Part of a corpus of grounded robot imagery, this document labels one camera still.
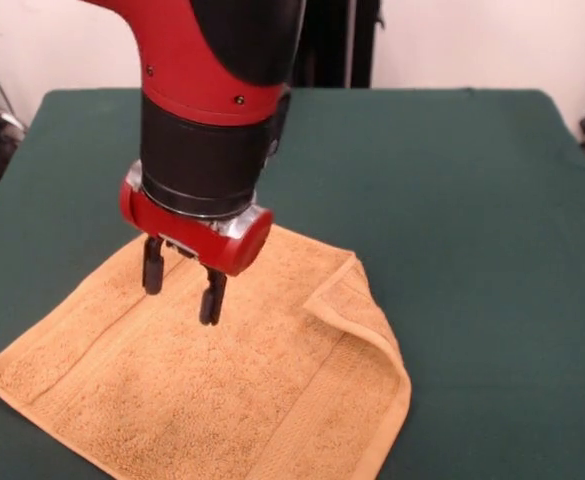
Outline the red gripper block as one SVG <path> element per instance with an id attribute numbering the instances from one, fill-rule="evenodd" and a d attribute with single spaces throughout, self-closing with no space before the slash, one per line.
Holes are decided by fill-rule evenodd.
<path id="1" fill-rule="evenodd" d="M 202 295 L 199 320 L 203 325 L 217 325 L 226 275 L 237 276 L 255 261 L 270 233 L 272 212 L 250 203 L 245 211 L 229 220 L 187 217 L 153 202 L 143 190 L 141 180 L 142 165 L 137 160 L 125 176 L 119 204 L 123 217 L 150 235 L 143 247 L 142 286 L 145 292 L 158 295 L 162 290 L 164 258 L 161 249 L 165 240 L 207 267 L 208 286 Z"/>

